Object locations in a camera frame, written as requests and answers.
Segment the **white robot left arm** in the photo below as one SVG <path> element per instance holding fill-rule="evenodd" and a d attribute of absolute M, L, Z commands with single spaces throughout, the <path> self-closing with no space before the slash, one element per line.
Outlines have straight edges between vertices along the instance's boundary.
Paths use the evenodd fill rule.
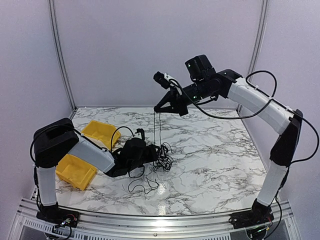
<path fill-rule="evenodd" d="M 111 178 L 125 176 L 158 159 L 158 146 L 147 144 L 144 138 L 132 137 L 115 151 L 103 149 L 77 131 L 67 117 L 38 129 L 33 135 L 30 150 L 43 213 L 53 223 L 60 222 L 64 216 L 62 209 L 55 205 L 55 171 L 66 155 L 93 165 Z"/>

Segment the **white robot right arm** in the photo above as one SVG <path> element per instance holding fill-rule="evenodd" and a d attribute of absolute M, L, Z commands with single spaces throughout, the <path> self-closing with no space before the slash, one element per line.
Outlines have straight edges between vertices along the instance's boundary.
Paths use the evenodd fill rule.
<path fill-rule="evenodd" d="M 153 80 L 167 90 L 154 107 L 156 113 L 185 116 L 189 113 L 188 107 L 194 106 L 208 115 L 208 112 L 200 107 L 200 101 L 221 97 L 249 112 L 249 115 L 240 116 L 241 120 L 258 118 L 273 131 L 275 142 L 270 149 L 270 164 L 266 177 L 254 202 L 257 206 L 247 214 L 247 219 L 252 224 L 258 224 L 267 216 L 266 207 L 274 201 L 293 161 L 300 139 L 302 112 L 277 102 L 274 93 L 264 93 L 232 69 L 216 71 L 206 55 L 187 60 L 185 66 L 192 81 L 185 87 L 168 73 L 158 71 L 154 74 Z"/>

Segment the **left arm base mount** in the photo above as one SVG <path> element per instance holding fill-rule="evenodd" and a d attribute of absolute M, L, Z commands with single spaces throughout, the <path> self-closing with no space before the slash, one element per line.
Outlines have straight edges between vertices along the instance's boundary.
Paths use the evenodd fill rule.
<path fill-rule="evenodd" d="M 51 206 L 40 205 L 36 218 L 53 223 L 58 227 L 77 227 L 80 213 L 74 210 L 60 208 L 58 203 Z"/>

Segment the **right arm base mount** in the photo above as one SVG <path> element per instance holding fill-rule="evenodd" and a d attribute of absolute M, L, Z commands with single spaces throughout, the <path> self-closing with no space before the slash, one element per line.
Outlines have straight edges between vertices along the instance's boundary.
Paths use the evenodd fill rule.
<path fill-rule="evenodd" d="M 234 229 L 240 229 L 270 223 L 273 220 L 271 206 L 263 205 L 255 199 L 251 209 L 232 213 L 228 222 L 233 225 Z"/>

